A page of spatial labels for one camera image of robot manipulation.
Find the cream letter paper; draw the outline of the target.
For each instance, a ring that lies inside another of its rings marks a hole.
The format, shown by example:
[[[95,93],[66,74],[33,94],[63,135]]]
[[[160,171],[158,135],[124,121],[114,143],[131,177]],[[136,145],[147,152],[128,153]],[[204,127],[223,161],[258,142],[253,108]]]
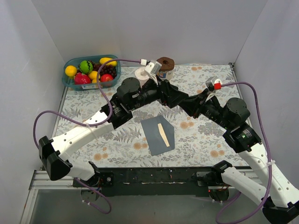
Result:
[[[162,139],[163,139],[165,145],[166,145],[167,147],[169,147],[170,144],[169,144],[169,142],[168,142],[168,139],[167,139],[167,136],[166,136],[166,134],[165,134],[165,131],[164,131],[164,128],[163,128],[162,124],[161,124],[161,123],[158,123],[157,126],[158,126],[159,133],[160,133],[160,135],[161,135],[161,137],[162,137]]]

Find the grey envelope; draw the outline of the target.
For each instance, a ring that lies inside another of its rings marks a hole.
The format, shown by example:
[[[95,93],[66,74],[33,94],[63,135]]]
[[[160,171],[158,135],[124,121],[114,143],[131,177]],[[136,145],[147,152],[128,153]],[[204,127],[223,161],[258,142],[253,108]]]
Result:
[[[165,134],[170,144],[169,147],[165,145],[159,133],[158,126],[157,126],[158,123],[161,123],[164,128]],[[141,125],[152,156],[157,156],[169,152],[171,150],[174,150],[175,148],[174,127],[162,115],[142,120]]]

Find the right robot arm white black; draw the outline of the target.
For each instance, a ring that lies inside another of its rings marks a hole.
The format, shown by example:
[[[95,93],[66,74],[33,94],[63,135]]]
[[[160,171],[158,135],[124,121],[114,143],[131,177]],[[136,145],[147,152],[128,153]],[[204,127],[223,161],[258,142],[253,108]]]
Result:
[[[264,141],[246,123],[250,112],[240,98],[230,98],[221,107],[217,97],[201,93],[184,99],[179,106],[191,117],[204,115],[223,127],[226,143],[251,167],[261,181],[256,183],[221,161],[208,174],[216,185],[228,184],[256,204],[265,201],[262,212],[272,224],[287,224],[299,215],[299,190],[279,170],[263,145]]]

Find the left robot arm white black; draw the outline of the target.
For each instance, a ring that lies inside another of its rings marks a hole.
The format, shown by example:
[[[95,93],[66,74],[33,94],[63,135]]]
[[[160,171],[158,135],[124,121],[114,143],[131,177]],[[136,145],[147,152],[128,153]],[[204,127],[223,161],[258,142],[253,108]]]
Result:
[[[52,139],[44,136],[39,140],[39,157],[52,181],[69,175],[82,179],[88,186],[99,183],[99,171],[89,162],[87,165],[75,165],[69,162],[73,153],[92,140],[122,126],[132,119],[132,111],[154,101],[173,108],[188,94],[167,80],[154,82],[149,79],[143,86],[137,78],[126,78],[117,88],[108,104],[90,117],[83,125]]]

